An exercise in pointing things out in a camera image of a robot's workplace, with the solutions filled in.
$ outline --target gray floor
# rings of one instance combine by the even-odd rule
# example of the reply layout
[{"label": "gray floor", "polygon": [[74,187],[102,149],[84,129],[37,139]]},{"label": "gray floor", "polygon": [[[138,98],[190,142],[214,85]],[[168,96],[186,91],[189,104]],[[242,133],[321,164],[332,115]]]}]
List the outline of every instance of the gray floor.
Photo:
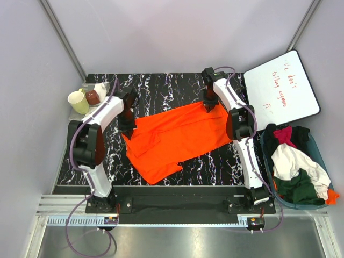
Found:
[{"label": "gray floor", "polygon": [[[267,227],[277,223],[267,218]],[[70,227],[71,240],[90,227]],[[118,258],[182,258],[182,257],[325,257],[311,218],[285,218],[280,229],[272,233],[233,233],[222,228],[134,228],[118,227],[111,231],[117,242],[105,257]],[[40,258],[80,257],[67,245],[63,227],[47,227]],[[74,247],[87,255],[102,253],[108,238],[93,232],[79,240]]]}]

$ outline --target brown cup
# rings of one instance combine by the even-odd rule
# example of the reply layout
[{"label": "brown cup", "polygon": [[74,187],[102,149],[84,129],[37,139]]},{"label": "brown cup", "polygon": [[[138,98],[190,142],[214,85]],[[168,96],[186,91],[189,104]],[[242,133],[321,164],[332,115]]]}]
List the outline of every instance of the brown cup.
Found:
[{"label": "brown cup", "polygon": [[91,90],[91,91],[86,92],[86,99],[90,105],[97,105],[101,102],[99,100],[99,96],[95,90]]}]

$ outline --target black marble table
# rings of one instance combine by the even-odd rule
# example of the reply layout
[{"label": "black marble table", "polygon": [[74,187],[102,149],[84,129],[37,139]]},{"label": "black marble table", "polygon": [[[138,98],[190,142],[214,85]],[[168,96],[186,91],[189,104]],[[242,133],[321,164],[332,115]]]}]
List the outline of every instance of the black marble table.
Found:
[{"label": "black marble table", "polygon": [[[135,116],[146,117],[179,106],[202,101],[203,80],[200,74],[92,74],[86,83],[110,82],[118,77],[122,87],[133,85],[140,95]],[[231,85],[246,102],[245,82],[242,74],[231,78]],[[107,155],[104,168],[113,185],[149,185],[126,157],[125,142],[118,133],[115,119],[104,132]],[[261,171],[265,174],[259,145],[260,135],[255,137],[255,151]],[[182,171],[168,176],[157,185],[243,185],[242,166],[233,144],[228,144],[185,162]],[[71,167],[65,156],[56,185],[87,185],[79,171]]]}]

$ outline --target laundry basket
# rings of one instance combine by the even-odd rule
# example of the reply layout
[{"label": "laundry basket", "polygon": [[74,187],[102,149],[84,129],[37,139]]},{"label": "laundry basket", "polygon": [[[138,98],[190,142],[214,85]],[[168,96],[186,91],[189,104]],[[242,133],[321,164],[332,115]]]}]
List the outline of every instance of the laundry basket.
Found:
[{"label": "laundry basket", "polygon": [[[263,150],[264,163],[265,163],[265,167],[266,167],[266,170],[267,170],[271,191],[273,192],[275,198],[279,202],[281,202],[284,206],[286,206],[288,208],[291,208],[291,209],[295,209],[295,210],[317,210],[317,209],[320,209],[320,208],[327,207],[326,204],[323,204],[323,205],[312,205],[312,204],[288,203],[288,202],[286,202],[285,200],[283,200],[279,196],[279,194],[276,191],[275,186],[274,186],[273,175],[272,175],[272,171],[271,171],[272,168],[269,168],[267,157],[266,157],[266,153],[264,152],[264,141],[263,141],[264,134],[265,134],[265,132],[263,132],[262,135],[261,135],[260,144],[261,144],[262,150]],[[309,138],[310,138],[310,140],[307,142],[307,148],[308,148],[308,153],[310,154],[311,159],[314,162],[316,162],[319,165],[321,165],[321,167],[327,172],[327,169],[325,167],[323,158],[321,157],[321,154],[319,152],[319,149],[318,149],[318,146],[316,144],[316,141],[314,140],[314,138],[310,134],[309,134]],[[328,186],[328,188],[333,190],[332,184],[330,184]]]}]

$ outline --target white wall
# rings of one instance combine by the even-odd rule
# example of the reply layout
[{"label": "white wall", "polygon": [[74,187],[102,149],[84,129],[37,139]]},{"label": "white wall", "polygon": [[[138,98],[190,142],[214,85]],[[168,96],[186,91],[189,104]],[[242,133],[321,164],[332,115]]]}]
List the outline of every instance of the white wall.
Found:
[{"label": "white wall", "polygon": [[300,39],[297,50],[322,111],[299,122],[311,129],[334,188],[341,194],[329,215],[344,255],[344,2],[323,1]]},{"label": "white wall", "polygon": [[0,1],[0,250],[21,257],[63,152],[68,93],[81,85],[38,1]]},{"label": "white wall", "polygon": [[311,0],[49,0],[86,73],[246,71],[285,52]]}]

